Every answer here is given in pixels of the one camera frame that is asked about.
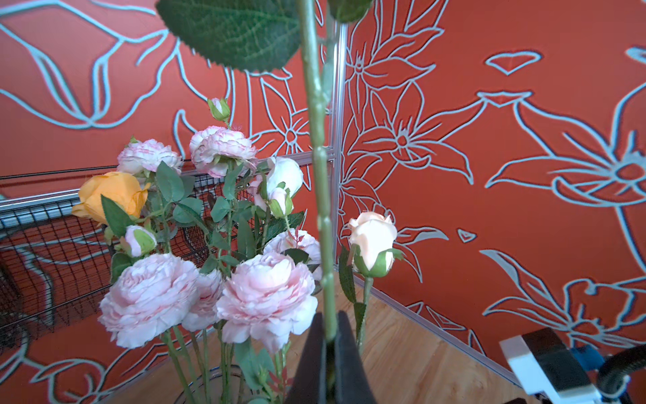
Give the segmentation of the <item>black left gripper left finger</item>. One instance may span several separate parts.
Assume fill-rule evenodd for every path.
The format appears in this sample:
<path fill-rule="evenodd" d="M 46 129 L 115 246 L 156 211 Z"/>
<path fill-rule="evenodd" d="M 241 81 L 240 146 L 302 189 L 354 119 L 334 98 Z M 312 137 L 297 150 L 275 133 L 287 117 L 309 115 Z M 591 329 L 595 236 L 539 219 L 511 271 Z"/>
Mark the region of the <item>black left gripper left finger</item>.
<path fill-rule="evenodd" d="M 323 314 L 316 313 L 298 363 L 294 383 L 285 399 L 286 404 L 328 403 L 327 350 Z"/>

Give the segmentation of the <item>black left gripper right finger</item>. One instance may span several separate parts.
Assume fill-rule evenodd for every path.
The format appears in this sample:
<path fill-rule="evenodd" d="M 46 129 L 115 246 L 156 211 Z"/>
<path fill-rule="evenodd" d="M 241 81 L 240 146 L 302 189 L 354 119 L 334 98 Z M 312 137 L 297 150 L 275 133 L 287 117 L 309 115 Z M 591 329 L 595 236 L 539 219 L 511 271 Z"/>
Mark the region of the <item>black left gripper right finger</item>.
<path fill-rule="evenodd" d="M 345 311 L 336 315 L 337 331 L 331 354 L 330 397 L 333 403 L 375 404 L 363 361 Z"/>

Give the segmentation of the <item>purple glass vase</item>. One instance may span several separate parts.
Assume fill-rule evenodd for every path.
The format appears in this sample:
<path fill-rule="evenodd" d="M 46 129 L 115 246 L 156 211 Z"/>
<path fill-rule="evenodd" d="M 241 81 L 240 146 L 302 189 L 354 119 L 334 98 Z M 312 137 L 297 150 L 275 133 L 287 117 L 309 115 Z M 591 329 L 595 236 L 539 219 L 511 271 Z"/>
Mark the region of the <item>purple glass vase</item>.
<path fill-rule="evenodd" d="M 210 402 L 220 403 L 221 395 L 225 390 L 223 382 L 224 377 L 220 368 L 215 367 L 210 370 L 208 388 L 205 387 L 200 376 L 196 382 L 189 383 L 189 388 L 196 401 L 202 401 L 205 398 L 206 390 L 209 390 Z M 230 368 L 229 388 L 231 403 L 249 403 L 259 393 L 259 391 L 254 391 L 247 385 L 247 377 L 245 377 L 239 365 L 232 365 Z"/>

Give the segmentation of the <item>white cream rose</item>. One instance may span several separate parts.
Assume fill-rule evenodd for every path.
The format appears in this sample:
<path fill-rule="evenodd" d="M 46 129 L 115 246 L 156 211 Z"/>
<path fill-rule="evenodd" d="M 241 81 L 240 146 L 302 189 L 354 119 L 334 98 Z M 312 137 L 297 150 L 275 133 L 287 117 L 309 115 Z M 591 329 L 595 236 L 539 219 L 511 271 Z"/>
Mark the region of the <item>white cream rose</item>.
<path fill-rule="evenodd" d="M 254 205 L 270 210 L 276 218 L 284 218 L 294 210 L 292 198 L 304 183 L 299 163 L 291 158 L 270 158 L 269 172 L 257 174 L 249 184 Z"/>

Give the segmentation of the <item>orange yellow rose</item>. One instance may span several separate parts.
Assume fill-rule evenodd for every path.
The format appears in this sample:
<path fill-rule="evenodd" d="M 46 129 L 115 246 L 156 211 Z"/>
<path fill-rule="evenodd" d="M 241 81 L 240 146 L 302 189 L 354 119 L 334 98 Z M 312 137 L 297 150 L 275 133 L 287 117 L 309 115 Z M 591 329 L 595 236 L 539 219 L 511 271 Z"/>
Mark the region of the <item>orange yellow rose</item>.
<path fill-rule="evenodd" d="M 72 207 L 72 215 L 107 224 L 102 197 L 115 202 L 129 216 L 139 217 L 147 201 L 148 186 L 142 188 L 138 179 L 129 173 L 93 176 L 80 188 L 79 204 Z"/>

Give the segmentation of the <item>large red rose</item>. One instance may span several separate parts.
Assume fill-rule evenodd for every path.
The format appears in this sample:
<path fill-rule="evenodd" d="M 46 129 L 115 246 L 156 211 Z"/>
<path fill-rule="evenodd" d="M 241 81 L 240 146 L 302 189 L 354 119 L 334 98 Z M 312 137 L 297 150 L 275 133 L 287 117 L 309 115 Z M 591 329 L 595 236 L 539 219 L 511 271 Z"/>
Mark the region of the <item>large red rose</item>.
<path fill-rule="evenodd" d="M 336 338 L 332 285 L 331 193 L 326 151 L 326 108 L 334 84 L 334 49 L 343 25 L 361 20 L 370 1 L 330 1 L 332 25 L 320 38 L 312 1 L 159 1 L 164 25 L 205 59 L 239 71 L 272 72 L 300 54 L 315 170 L 317 225 L 321 236 L 325 336 Z"/>

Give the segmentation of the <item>peach cream rose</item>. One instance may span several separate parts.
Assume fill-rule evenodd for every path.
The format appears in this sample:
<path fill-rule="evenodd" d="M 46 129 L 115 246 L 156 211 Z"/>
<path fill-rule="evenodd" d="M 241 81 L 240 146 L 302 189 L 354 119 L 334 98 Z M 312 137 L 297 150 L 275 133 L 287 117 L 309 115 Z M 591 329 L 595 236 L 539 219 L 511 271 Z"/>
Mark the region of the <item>peach cream rose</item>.
<path fill-rule="evenodd" d="M 344 295 L 353 304 L 357 347 L 362 351 L 373 283 L 387 276 L 394 262 L 404 254 L 395 248 L 397 229 L 390 217 L 367 211 L 350 220 L 348 226 L 349 247 L 343 248 L 339 257 L 339 280 Z M 355 273 L 364 279 L 361 301 L 355 291 Z"/>

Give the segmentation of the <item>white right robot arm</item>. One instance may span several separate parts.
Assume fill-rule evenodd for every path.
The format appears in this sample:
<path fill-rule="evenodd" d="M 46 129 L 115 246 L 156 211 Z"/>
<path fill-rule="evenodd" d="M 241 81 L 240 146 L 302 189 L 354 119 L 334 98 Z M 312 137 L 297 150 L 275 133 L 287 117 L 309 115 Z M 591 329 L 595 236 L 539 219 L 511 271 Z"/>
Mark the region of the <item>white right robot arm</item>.
<path fill-rule="evenodd" d="M 630 403 L 631 375 L 645 368 L 644 345 L 603 357 L 590 345 L 567 348 L 550 328 L 500 346 L 525 393 L 548 403 Z"/>

